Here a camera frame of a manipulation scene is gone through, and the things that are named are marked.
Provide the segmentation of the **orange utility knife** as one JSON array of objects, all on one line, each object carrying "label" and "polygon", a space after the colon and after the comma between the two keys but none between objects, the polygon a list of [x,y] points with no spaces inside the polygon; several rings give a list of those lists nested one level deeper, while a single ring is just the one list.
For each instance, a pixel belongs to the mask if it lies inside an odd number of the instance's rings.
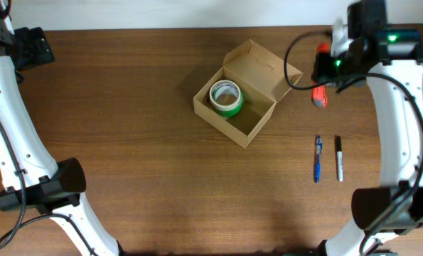
[{"label": "orange utility knife", "polygon": [[[327,81],[333,76],[331,47],[328,43],[321,43],[316,49],[316,59],[311,79],[314,85]],[[324,108],[328,104],[325,86],[315,87],[311,93],[312,102],[319,108]]]}]

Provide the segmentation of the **black and white marker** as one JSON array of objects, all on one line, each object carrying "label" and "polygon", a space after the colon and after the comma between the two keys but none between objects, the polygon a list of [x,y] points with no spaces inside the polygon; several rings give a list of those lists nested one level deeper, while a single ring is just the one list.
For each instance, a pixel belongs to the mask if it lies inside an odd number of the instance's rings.
[{"label": "black and white marker", "polygon": [[335,143],[336,143],[337,178],[339,182],[342,182],[343,181],[343,152],[342,152],[341,138],[339,136],[336,136]]}]

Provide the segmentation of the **blue ballpoint pen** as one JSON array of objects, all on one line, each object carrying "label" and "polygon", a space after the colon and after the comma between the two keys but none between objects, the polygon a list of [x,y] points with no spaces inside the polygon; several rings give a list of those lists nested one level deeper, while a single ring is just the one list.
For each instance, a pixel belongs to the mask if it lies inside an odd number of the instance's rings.
[{"label": "blue ballpoint pen", "polygon": [[321,177],[322,139],[318,135],[315,142],[314,182],[319,183]]}]

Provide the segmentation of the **brown cardboard box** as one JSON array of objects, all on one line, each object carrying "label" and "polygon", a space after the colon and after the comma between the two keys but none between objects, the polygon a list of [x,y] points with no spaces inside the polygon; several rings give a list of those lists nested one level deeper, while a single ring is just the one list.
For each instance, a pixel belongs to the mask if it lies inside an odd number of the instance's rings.
[{"label": "brown cardboard box", "polygon": [[[302,72],[252,40],[226,54],[223,66],[193,98],[194,112],[242,148],[247,147],[271,117],[277,103],[290,91],[284,77],[287,68],[295,84]],[[242,109],[233,117],[222,117],[209,98],[211,86],[231,80],[241,89]]]}]

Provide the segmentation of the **green tape roll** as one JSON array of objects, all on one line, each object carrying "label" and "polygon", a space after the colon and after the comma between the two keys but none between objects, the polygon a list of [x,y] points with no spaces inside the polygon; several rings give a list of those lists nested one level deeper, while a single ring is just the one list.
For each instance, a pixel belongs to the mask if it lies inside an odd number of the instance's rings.
[{"label": "green tape roll", "polygon": [[243,95],[235,88],[220,88],[210,94],[214,110],[222,117],[233,117],[241,109]]}]

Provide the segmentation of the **white masking tape roll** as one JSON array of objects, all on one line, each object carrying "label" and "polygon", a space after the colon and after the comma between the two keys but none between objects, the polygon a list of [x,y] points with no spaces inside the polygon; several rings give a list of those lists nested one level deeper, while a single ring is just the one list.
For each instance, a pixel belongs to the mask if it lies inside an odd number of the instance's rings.
[{"label": "white masking tape roll", "polygon": [[236,110],[242,104],[242,92],[239,86],[231,80],[215,82],[209,91],[211,105],[216,110],[229,112]]}]

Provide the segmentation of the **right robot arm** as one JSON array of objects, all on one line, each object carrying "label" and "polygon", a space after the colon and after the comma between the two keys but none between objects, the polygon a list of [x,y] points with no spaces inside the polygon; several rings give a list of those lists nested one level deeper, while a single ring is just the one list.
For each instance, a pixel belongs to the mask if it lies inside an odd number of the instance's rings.
[{"label": "right robot arm", "polygon": [[343,91],[364,82],[375,102],[380,185],[359,188],[352,216],[322,255],[370,255],[388,240],[423,228],[423,45],[419,31],[387,22],[385,2],[351,4],[319,54],[312,79]]}]

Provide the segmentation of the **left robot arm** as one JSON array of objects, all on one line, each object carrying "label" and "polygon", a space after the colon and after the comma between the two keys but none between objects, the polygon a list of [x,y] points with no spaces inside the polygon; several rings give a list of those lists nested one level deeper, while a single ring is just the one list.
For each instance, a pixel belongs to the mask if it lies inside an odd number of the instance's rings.
[{"label": "left robot arm", "polygon": [[0,210],[17,210],[19,215],[0,238],[0,250],[21,228],[51,219],[82,255],[123,255],[87,200],[80,162],[56,161],[32,123],[18,88],[24,81],[22,71],[55,58],[41,28],[13,28],[11,7],[11,1],[0,1]]}]

